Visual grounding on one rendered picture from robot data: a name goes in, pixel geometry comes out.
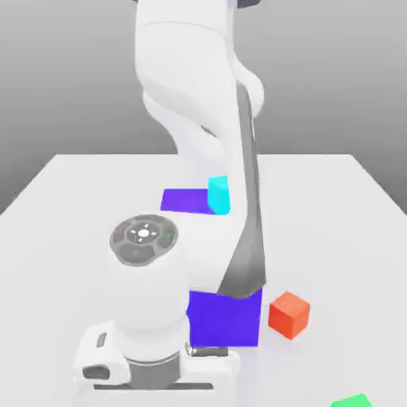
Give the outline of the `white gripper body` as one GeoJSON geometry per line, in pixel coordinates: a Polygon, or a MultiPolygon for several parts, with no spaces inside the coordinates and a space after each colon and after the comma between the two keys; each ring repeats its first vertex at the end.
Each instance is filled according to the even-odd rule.
{"type": "Polygon", "coordinates": [[[143,362],[101,350],[76,361],[71,407],[236,407],[240,365],[229,350],[180,350],[143,362]]]}

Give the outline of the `small orange cube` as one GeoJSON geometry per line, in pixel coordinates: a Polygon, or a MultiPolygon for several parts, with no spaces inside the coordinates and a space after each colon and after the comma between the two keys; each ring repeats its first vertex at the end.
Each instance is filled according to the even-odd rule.
{"type": "Polygon", "coordinates": [[[285,292],[269,305],[268,326],[293,340],[308,326],[310,308],[306,300],[285,292]]]}

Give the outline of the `small green cube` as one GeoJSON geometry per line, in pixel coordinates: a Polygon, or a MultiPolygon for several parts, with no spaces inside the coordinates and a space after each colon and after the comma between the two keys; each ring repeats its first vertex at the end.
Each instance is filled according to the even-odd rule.
{"type": "Polygon", "coordinates": [[[333,401],[330,407],[373,407],[373,405],[364,393],[359,393],[333,401]]]}

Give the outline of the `small cyan cube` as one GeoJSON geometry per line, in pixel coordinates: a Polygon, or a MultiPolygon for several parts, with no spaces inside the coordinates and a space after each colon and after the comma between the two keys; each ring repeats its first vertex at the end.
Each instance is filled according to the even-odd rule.
{"type": "Polygon", "coordinates": [[[217,215],[227,215],[230,212],[227,176],[215,176],[208,180],[207,203],[217,215]]]}

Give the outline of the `large blue box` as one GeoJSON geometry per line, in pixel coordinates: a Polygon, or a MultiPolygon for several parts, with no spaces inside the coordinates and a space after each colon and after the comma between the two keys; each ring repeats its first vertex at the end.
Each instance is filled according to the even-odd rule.
{"type": "MultiPolygon", "coordinates": [[[[207,203],[206,188],[166,188],[162,211],[215,215],[207,203]]],[[[262,290],[244,299],[213,293],[189,293],[190,343],[194,347],[256,347],[262,290]]]]}

